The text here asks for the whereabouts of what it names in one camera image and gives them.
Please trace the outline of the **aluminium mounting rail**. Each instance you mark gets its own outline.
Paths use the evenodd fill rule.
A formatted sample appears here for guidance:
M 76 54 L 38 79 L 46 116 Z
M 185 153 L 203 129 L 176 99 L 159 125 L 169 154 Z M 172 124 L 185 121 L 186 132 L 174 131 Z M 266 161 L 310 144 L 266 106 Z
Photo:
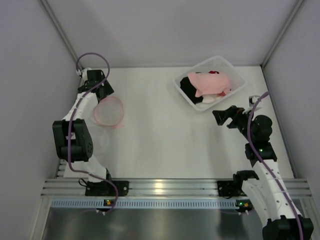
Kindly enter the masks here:
M 43 198 L 101 198 L 114 199 L 217 199 L 217 181 L 232 181 L 232 179 L 209 178 L 112 178 L 115 196 L 85 196 L 86 183 L 89 181 L 86 174 L 77 177 L 67 177 L 68 164 L 59 163 L 56 176 L 44 181 L 41 190 Z M 113 181 L 129 181 L 129 190 L 126 196 L 118 196 L 118 190 Z

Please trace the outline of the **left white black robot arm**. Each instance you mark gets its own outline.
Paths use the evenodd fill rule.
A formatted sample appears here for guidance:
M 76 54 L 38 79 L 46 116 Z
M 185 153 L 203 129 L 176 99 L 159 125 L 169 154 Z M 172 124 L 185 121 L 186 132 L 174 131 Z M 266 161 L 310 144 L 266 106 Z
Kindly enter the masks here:
M 101 69 L 86 68 L 79 73 L 84 83 L 77 89 L 73 106 L 63 119 L 52 124 L 56 153 L 59 159 L 67 161 L 72 172 L 86 174 L 89 183 L 112 184 L 110 172 L 94 156 L 87 121 L 98 103 L 114 90 Z

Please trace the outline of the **white plastic basket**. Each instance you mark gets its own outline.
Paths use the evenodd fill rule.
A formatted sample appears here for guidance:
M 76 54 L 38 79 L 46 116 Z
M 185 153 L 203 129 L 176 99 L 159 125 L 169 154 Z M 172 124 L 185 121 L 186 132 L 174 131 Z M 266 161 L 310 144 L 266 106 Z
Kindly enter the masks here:
M 173 85 L 187 103 L 204 112 L 238 93 L 247 81 L 222 56 L 213 56 L 176 76 Z

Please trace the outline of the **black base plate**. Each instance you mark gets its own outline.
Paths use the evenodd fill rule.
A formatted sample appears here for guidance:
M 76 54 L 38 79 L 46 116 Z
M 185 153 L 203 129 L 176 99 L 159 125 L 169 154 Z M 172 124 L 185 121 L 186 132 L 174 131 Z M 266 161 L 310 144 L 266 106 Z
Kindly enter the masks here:
M 129 181 L 127 180 L 115 180 L 112 182 L 117 191 L 119 197 L 125 197 L 129 192 Z M 105 181 L 101 182 L 87 182 L 85 185 L 85 196 L 87 197 L 115 197 L 115 188 Z
M 243 197 L 244 192 L 232 180 L 217 181 L 218 196 L 230 199 L 232 197 Z

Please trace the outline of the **pink trimmed mesh laundry bag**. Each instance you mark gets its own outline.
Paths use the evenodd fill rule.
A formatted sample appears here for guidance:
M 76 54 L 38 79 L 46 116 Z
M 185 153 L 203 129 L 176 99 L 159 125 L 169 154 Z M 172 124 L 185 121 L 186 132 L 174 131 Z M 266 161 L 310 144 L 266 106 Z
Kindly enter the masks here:
M 103 127 L 120 127 L 124 115 L 124 105 L 115 96 L 107 96 L 102 99 L 93 110 L 95 122 Z

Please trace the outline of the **pink bra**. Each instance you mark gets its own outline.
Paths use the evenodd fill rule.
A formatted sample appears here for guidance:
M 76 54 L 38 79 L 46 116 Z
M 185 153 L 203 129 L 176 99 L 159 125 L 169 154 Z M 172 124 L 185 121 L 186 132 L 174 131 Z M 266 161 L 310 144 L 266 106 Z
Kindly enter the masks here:
M 196 88 L 196 97 L 219 95 L 221 93 L 227 95 L 231 90 L 231 81 L 223 72 L 220 72 L 220 74 L 190 72 L 187 77 Z

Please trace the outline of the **black garment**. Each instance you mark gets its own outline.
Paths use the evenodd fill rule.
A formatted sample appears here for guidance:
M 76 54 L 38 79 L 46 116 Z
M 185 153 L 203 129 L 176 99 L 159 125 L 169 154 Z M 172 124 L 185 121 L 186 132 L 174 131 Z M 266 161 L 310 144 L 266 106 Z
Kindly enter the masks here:
M 180 88 L 186 94 L 186 96 L 191 100 L 193 104 L 198 104 L 203 102 L 203 97 L 196 97 L 197 89 L 191 84 L 189 78 L 186 76 L 180 81 Z

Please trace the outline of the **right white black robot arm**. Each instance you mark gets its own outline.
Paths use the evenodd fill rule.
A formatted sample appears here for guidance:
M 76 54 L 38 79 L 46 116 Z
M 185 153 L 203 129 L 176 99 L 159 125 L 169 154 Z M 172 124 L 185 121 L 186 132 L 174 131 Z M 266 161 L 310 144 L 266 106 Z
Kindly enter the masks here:
M 245 156 L 252 169 L 238 171 L 233 181 L 257 212 L 263 239 L 311 239 L 312 220 L 303 217 L 298 210 L 280 174 L 278 158 L 270 143 L 272 120 L 266 115 L 252 117 L 252 111 L 235 105 L 226 110 L 214 110 L 212 114 L 219 126 L 231 119 L 227 127 L 239 130 L 248 141 Z

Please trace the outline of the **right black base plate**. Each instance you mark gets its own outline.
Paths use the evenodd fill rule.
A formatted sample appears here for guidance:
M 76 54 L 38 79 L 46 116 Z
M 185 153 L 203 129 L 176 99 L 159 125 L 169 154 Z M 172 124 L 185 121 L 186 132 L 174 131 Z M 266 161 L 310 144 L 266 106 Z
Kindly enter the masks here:
M 230 199 L 232 197 L 243 197 L 244 192 L 232 180 L 217 181 L 218 196 Z

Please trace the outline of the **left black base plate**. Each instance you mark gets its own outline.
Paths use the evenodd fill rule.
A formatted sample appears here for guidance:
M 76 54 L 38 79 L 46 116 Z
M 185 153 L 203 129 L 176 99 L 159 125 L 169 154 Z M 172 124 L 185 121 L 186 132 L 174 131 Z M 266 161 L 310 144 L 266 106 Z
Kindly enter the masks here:
M 117 191 L 119 197 L 125 197 L 129 192 L 129 181 L 127 180 L 115 180 L 112 182 Z M 115 188 L 105 181 L 101 182 L 87 182 L 85 185 L 85 196 L 87 197 L 115 197 Z

